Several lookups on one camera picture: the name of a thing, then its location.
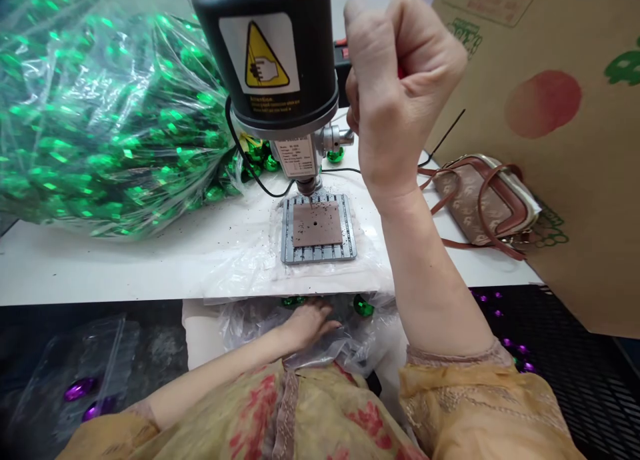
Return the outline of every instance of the purple shiny ball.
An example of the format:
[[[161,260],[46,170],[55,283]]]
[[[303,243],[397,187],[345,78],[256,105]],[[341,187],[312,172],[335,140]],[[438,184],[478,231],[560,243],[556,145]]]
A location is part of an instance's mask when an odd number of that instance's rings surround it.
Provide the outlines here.
[[[97,384],[98,379],[92,377],[76,380],[65,392],[65,401],[76,401],[82,397],[86,397]]]
[[[99,417],[100,415],[111,413],[114,410],[116,403],[117,398],[115,396],[105,397],[104,400],[102,400],[102,405],[98,405],[97,401],[93,402],[82,415],[82,421],[86,422]]]

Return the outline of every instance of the person's left hand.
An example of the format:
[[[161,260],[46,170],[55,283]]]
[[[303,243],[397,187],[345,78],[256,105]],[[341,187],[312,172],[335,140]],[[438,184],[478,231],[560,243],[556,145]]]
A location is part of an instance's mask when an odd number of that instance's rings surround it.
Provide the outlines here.
[[[285,342],[289,353],[304,350],[325,333],[340,328],[340,322],[327,321],[327,316],[332,310],[330,304],[318,297],[310,298],[296,308],[293,315],[278,327],[282,342]]]

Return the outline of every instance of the wrist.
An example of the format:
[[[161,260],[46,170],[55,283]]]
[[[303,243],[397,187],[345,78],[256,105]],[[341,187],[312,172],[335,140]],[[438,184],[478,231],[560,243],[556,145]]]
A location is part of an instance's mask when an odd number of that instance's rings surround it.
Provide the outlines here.
[[[426,205],[426,200],[417,185],[396,193],[372,192],[371,198],[383,218],[404,216],[417,207]]]
[[[269,352],[269,357],[271,358],[269,361],[278,360],[278,358],[285,357],[291,353],[287,336],[282,326],[269,330],[258,340],[262,340],[265,343],[265,351]]]
[[[282,324],[272,330],[269,331],[269,334],[272,336],[272,342],[274,344],[275,352],[277,353],[277,358],[286,357],[287,355],[291,355],[299,350],[301,350],[301,346],[299,345],[299,341],[296,341],[291,332]]]

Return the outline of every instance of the cardboard box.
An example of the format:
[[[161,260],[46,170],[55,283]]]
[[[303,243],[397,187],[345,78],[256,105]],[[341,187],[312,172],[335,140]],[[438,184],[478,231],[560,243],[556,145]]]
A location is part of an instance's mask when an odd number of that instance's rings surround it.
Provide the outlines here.
[[[426,143],[518,164],[529,263],[592,332],[640,338],[638,0],[434,0],[469,66]]]

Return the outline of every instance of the yellow warning triangle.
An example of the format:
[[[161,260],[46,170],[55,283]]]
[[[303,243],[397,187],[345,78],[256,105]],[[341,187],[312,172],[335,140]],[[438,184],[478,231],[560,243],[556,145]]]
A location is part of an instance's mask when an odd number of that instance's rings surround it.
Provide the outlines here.
[[[289,76],[269,46],[256,22],[249,22],[247,32],[247,74],[245,81],[252,88],[284,87]]]

